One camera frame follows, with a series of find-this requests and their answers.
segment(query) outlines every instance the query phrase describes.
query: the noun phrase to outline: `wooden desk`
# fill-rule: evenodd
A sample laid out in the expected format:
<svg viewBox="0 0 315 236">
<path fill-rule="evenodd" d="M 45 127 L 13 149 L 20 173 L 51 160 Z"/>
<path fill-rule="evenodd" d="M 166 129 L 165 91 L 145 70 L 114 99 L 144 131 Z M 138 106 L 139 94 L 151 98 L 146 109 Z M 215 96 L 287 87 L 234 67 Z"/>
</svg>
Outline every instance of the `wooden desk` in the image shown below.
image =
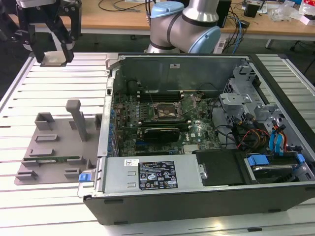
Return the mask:
<svg viewBox="0 0 315 236">
<path fill-rule="evenodd" d="M 141 12 L 108 12 L 98 7 L 99 0 L 82 0 L 82 33 L 100 34 L 139 34 L 149 35 L 150 28 L 145 16 L 144 5 L 137 7 Z M 292 19 L 291 22 L 272 22 L 266 14 L 257 14 L 255 18 L 244 17 L 244 12 L 235 7 L 235 3 L 242 0 L 232 0 L 234 12 L 241 18 L 251 23 L 245 37 L 259 39 L 278 39 L 278 40 L 308 40 L 315 41 L 315 27 L 306 26 L 302 22 Z M 115 8 L 111 0 L 104 0 L 101 5 L 107 9 Z M 121 2 L 120 7 L 131 7 L 137 3 Z M 63 17 L 67 27 L 70 20 Z M 38 32 L 49 32 L 45 26 L 37 26 Z M 232 20 L 227 20 L 225 27 L 221 29 L 224 40 L 235 31 Z"/>
</svg>

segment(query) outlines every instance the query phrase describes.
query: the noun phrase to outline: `blue cable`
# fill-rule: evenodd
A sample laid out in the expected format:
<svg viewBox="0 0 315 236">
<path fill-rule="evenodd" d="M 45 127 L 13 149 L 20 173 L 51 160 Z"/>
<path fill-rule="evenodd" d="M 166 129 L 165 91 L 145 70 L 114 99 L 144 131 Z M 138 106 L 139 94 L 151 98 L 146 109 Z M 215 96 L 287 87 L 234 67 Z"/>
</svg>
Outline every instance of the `blue cable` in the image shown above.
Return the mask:
<svg viewBox="0 0 315 236">
<path fill-rule="evenodd" d="M 236 50 L 238 49 L 240 43 L 241 43 L 241 38 L 242 38 L 242 25 L 241 25 L 241 22 L 240 22 L 240 19 L 239 18 L 236 18 L 236 17 L 232 17 L 232 16 L 228 16 L 229 18 L 232 18 L 232 19 L 235 19 L 237 20 L 238 22 L 238 25 L 239 25 L 239 35 L 238 35 L 238 39 L 236 41 L 236 45 L 235 45 L 235 48 L 232 52 L 232 54 L 235 54 Z"/>
<path fill-rule="evenodd" d="M 234 54 L 236 52 L 236 50 L 238 49 L 238 47 L 240 46 L 240 43 L 241 43 L 241 38 L 242 38 L 242 25 L 241 25 L 241 22 L 240 22 L 240 19 L 236 18 L 236 20 L 238 21 L 238 24 L 239 24 L 239 30 L 240 30 L 240 33 L 239 33 L 239 38 L 236 42 L 236 45 L 235 45 L 235 48 L 232 52 L 232 54 Z"/>
</svg>

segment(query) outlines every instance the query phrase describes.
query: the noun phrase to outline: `white label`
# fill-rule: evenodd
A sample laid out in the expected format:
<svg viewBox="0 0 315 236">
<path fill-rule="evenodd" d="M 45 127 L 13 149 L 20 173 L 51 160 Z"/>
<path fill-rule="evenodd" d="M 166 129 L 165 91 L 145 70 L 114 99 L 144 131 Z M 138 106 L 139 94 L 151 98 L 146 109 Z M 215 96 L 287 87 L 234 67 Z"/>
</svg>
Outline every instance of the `white label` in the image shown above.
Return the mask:
<svg viewBox="0 0 315 236">
<path fill-rule="evenodd" d="M 179 69 L 180 66 L 181 66 L 180 64 L 170 64 L 170 65 L 169 65 L 169 68 L 170 68 L 170 69 Z"/>
<path fill-rule="evenodd" d="M 139 159 L 125 159 L 125 166 L 138 166 Z"/>
<path fill-rule="evenodd" d="M 41 160 L 41 161 L 37 161 L 38 163 L 56 163 L 55 160 Z"/>
<path fill-rule="evenodd" d="M 176 180 L 173 181 L 165 181 L 166 184 L 176 184 Z"/>
</svg>

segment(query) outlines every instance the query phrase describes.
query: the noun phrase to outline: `blue tab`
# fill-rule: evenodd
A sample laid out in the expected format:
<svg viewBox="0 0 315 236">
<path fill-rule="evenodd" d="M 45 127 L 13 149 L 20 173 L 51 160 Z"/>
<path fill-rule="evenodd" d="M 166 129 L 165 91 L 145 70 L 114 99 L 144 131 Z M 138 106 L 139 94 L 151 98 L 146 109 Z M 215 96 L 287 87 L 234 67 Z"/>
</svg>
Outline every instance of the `blue tab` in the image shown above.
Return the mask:
<svg viewBox="0 0 315 236">
<path fill-rule="evenodd" d="M 278 134 L 276 145 L 275 145 L 275 153 L 278 153 L 280 156 L 284 155 L 284 152 L 281 151 L 281 149 L 280 149 L 280 145 L 281 145 L 282 140 L 283 140 L 282 135 Z"/>
<path fill-rule="evenodd" d="M 305 158 L 302 154 L 297 154 L 297 160 L 301 163 L 305 162 Z"/>
<path fill-rule="evenodd" d="M 272 151 L 272 150 L 274 149 L 275 133 L 276 133 L 276 131 L 273 130 L 273 131 L 271 132 L 271 135 L 270 135 L 270 138 L 269 138 L 269 149 L 270 149 L 270 151 Z"/>
<path fill-rule="evenodd" d="M 269 165 L 266 155 L 251 155 L 247 160 L 250 166 Z"/>
<path fill-rule="evenodd" d="M 79 175 L 79 182 L 90 182 L 91 181 L 91 174 L 82 173 Z"/>
<path fill-rule="evenodd" d="M 255 165 L 255 161 L 254 161 L 254 159 L 251 156 L 248 157 L 247 160 L 248 160 L 248 163 L 250 164 L 250 166 L 254 166 Z"/>
</svg>

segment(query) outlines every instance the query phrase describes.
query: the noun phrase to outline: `motherboard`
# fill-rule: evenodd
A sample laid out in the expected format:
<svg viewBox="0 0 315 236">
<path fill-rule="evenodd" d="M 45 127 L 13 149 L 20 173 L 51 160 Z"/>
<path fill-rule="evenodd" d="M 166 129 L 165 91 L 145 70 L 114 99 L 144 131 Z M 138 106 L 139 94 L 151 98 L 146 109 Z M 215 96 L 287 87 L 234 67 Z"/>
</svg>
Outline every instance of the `motherboard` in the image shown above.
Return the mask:
<svg viewBox="0 0 315 236">
<path fill-rule="evenodd" d="M 155 94 L 115 95 L 119 156 L 191 154 L 221 147 L 210 119 L 212 100 L 198 93 L 175 97 L 178 101 Z"/>
</svg>

